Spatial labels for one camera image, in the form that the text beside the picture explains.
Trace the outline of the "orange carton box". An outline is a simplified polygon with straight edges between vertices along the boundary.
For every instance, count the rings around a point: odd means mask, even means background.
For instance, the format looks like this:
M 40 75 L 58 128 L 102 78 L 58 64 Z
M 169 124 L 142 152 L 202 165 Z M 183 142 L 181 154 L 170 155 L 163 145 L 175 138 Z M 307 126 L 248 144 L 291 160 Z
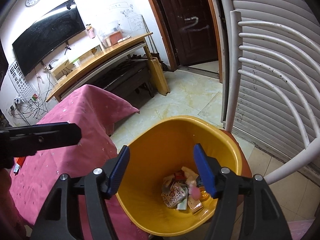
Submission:
M 19 165 L 19 167 L 22 167 L 22 165 L 25 162 L 26 157 L 15 157 L 15 163 Z

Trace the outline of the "silver purple wrapper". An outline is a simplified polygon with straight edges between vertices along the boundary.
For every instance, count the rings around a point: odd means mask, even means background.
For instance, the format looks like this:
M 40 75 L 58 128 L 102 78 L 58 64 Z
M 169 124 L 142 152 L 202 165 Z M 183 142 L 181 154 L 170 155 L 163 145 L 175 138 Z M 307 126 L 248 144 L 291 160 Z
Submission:
M 18 174 L 19 170 L 20 170 L 20 165 L 16 163 L 13 170 L 14 174 Z

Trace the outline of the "purple knitted pouch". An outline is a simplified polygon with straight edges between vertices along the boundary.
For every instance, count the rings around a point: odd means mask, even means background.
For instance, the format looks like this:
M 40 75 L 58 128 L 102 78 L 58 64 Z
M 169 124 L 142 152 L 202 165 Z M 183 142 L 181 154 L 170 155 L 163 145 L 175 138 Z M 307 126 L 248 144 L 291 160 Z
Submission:
M 189 184 L 188 185 L 188 194 L 194 200 L 199 200 L 200 197 L 201 197 L 200 189 L 197 186 L 193 185 L 193 184 Z

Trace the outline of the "orange plastic lid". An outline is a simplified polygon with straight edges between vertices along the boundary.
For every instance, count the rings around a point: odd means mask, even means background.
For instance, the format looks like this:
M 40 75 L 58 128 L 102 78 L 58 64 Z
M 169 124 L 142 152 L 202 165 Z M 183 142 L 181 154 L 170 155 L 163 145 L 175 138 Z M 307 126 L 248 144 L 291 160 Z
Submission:
M 210 194 L 206 191 L 206 189 L 204 188 L 204 186 L 199 187 L 200 190 L 200 197 L 199 200 L 201 202 L 204 202 L 206 200 L 208 200 L 210 198 Z

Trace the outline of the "cartoon printed white bag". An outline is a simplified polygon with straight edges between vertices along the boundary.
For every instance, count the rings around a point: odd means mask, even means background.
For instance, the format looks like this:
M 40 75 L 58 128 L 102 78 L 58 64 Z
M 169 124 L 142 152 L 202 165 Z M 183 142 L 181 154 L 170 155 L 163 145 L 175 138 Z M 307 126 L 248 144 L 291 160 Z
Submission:
M 161 198 L 164 204 L 172 209 L 183 202 L 188 196 L 188 186 L 185 183 L 171 181 L 162 184 Z

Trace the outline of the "white tissue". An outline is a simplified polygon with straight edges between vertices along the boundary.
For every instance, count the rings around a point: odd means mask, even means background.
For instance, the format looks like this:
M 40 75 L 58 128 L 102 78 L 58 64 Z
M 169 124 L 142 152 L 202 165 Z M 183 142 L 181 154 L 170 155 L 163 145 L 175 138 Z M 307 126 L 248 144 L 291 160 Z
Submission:
M 193 185 L 193 186 L 196 186 L 197 185 L 197 178 L 199 177 L 198 174 L 196 174 L 193 170 L 185 167 L 185 166 L 182 166 L 181 170 L 183 171 L 184 173 L 184 176 L 185 176 L 185 183 L 190 186 L 190 185 Z

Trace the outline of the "red snack wrapper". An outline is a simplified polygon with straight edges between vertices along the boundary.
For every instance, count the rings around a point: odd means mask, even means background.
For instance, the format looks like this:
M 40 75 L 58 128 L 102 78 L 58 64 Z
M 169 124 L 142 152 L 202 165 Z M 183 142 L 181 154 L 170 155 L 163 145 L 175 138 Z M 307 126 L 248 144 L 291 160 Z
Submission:
M 186 181 L 184 171 L 179 170 L 179 171 L 175 172 L 174 173 L 174 180 L 179 183 L 183 183 L 184 181 Z

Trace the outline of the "green snack bag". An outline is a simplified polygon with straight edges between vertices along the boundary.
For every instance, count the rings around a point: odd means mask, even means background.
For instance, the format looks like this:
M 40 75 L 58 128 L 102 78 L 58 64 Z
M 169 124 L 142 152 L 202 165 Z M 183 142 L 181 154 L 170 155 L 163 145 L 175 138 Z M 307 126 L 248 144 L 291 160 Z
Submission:
M 188 195 L 186 195 L 183 200 L 178 203 L 177 209 L 178 210 L 186 210 L 187 209 L 187 202 L 188 202 Z

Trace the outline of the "pink star tablecloth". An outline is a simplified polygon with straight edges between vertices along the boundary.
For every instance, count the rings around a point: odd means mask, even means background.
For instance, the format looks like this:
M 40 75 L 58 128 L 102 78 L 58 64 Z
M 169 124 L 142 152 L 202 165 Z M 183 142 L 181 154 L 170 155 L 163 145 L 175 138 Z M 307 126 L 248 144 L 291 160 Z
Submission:
M 110 139 L 116 122 L 139 110 L 126 100 L 92 85 L 84 85 L 58 103 L 41 124 L 68 122 L 81 128 L 82 138 L 74 146 L 38 151 L 26 157 L 18 174 L 4 170 L 1 175 L 1 207 L 22 239 L 26 226 L 35 229 L 40 209 L 63 173 L 81 177 L 117 156 Z

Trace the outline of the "eye chart poster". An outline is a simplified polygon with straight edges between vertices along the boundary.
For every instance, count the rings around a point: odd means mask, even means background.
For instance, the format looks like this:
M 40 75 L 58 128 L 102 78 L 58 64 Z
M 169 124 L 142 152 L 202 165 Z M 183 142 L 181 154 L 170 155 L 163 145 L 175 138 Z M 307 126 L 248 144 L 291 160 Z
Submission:
M 17 60 L 14 60 L 8 69 L 9 78 L 11 83 L 14 85 L 18 95 L 22 100 L 31 105 L 36 102 L 39 98 L 39 95 L 35 88 L 31 86 L 23 75 L 21 68 Z

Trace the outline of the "white desk shelf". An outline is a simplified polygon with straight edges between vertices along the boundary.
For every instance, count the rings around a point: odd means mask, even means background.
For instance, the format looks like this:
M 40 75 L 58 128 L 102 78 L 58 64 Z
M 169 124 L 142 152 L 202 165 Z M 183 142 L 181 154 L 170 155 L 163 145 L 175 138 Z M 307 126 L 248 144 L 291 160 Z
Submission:
M 63 62 L 60 62 L 55 67 L 50 70 L 50 74 L 56 79 L 59 80 L 61 77 L 68 75 L 76 68 L 80 67 L 93 57 L 97 56 L 100 52 L 102 52 L 101 46 L 97 45 L 92 49 L 88 50 L 84 54 L 76 57 L 74 59 L 67 59 Z

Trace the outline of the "white metal chair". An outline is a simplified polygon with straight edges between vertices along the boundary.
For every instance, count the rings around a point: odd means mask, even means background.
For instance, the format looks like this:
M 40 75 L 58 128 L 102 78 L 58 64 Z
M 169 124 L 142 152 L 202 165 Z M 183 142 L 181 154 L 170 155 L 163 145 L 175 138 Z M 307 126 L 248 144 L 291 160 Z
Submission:
M 236 128 L 284 164 L 273 184 L 319 158 L 319 44 L 288 24 L 229 16 L 226 129 Z

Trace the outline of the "white jar green lid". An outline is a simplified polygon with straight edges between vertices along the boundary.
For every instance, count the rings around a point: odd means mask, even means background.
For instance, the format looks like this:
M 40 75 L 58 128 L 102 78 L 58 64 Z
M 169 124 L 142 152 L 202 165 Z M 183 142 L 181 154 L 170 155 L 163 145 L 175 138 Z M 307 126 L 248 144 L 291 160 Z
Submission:
M 79 67 L 81 65 L 81 60 L 79 58 L 75 59 L 72 64 L 75 66 L 75 67 Z

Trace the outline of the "wooden desk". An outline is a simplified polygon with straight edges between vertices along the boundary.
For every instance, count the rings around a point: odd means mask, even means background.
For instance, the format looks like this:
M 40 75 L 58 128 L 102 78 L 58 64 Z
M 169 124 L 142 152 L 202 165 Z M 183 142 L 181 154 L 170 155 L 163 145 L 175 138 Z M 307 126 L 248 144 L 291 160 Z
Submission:
M 91 78 L 139 49 L 143 49 L 146 54 L 147 64 L 151 74 L 151 83 L 160 94 L 163 96 L 167 95 L 170 93 L 170 89 L 161 64 L 157 58 L 152 57 L 146 42 L 146 38 L 152 34 L 153 33 L 150 32 L 131 37 L 110 48 L 104 49 L 78 68 L 72 70 L 63 80 L 57 82 L 51 93 L 46 96 L 46 102 L 49 102 L 52 98 L 55 98 L 58 102 L 62 101 L 63 98 L 87 83 Z

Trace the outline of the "black wall television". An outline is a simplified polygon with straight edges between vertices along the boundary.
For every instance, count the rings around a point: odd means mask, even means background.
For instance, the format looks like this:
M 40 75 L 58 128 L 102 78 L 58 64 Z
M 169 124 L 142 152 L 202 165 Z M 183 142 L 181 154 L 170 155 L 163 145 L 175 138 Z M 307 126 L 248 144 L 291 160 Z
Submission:
M 12 44 L 23 75 L 28 75 L 54 49 L 84 30 L 74 0 L 68 0 L 43 15 Z

